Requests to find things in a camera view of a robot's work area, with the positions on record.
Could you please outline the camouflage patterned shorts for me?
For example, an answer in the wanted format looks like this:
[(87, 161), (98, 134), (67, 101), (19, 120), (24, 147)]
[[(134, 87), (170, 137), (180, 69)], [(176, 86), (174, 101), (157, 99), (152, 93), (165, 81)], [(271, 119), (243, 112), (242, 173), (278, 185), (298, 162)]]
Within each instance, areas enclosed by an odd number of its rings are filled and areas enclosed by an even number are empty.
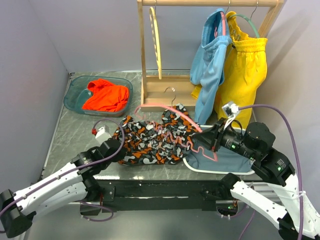
[[(173, 106), (174, 109), (189, 116), (182, 104)], [(121, 128), (117, 128), (113, 138), (120, 140), (124, 133), (124, 145), (126, 155), (118, 161), (121, 165), (175, 165), (183, 160), (190, 152), (180, 143), (174, 143), (165, 134), (170, 132), (173, 139), (181, 137), (184, 145), (188, 141), (193, 142), (193, 135), (198, 133), (189, 122), (182, 119), (179, 114), (170, 110), (164, 110), (161, 121), (137, 120), (127, 115), (120, 122)]]

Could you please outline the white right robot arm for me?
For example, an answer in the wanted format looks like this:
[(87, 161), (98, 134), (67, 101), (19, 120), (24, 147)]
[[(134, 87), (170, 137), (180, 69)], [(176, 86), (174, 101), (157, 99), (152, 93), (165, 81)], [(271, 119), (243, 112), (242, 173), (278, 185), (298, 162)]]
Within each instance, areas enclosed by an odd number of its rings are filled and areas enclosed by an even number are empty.
[(219, 182), (222, 198), (233, 197), (246, 203), (268, 219), (284, 240), (320, 238), (320, 214), (299, 190), (298, 175), (289, 159), (273, 148), (276, 137), (264, 123), (252, 122), (240, 133), (226, 126), (226, 119), (221, 118), (193, 138), (208, 150), (216, 152), (224, 147), (252, 161), (251, 169), (273, 190), (281, 204), (255, 191), (231, 172)]

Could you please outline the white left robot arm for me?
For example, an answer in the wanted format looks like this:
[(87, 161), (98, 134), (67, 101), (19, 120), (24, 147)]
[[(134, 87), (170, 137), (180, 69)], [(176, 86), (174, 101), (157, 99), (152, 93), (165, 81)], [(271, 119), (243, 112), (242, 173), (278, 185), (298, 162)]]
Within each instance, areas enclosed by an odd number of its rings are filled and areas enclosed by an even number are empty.
[(8, 238), (26, 232), (38, 219), (71, 202), (94, 201), (102, 194), (94, 178), (112, 162), (126, 155), (124, 143), (110, 138), (101, 145), (79, 153), (64, 167), (15, 192), (7, 189), (0, 194), (2, 234)]

